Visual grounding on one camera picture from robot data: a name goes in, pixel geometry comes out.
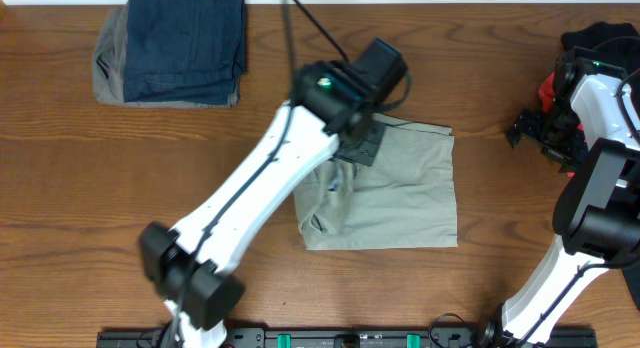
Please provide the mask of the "khaki shorts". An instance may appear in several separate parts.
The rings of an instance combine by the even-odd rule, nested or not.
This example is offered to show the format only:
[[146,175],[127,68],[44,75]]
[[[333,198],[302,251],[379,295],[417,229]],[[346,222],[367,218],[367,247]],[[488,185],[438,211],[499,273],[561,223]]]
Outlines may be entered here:
[[371,166],[334,158],[294,189],[307,249],[457,246],[452,129],[375,118],[385,132]]

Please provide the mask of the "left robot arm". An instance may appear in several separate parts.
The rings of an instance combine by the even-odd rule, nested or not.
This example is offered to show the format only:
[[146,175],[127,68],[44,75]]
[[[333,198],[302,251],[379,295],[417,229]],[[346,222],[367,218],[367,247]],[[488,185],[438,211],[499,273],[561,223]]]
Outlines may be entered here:
[[158,346],[222,345],[224,319],[245,292],[233,272],[258,231],[322,163],[336,155],[373,163],[384,130],[372,116],[406,71],[363,58],[303,66],[264,136],[217,191],[172,227],[144,228],[144,273],[172,315]]

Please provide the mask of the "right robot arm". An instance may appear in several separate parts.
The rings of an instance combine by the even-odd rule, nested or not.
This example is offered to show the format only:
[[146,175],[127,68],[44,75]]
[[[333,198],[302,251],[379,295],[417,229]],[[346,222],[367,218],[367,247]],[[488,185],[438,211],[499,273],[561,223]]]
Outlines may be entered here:
[[545,345],[584,289],[639,262],[637,72],[602,61],[559,63],[554,104],[578,119],[588,153],[554,208],[554,238],[530,278],[502,303],[481,347]]

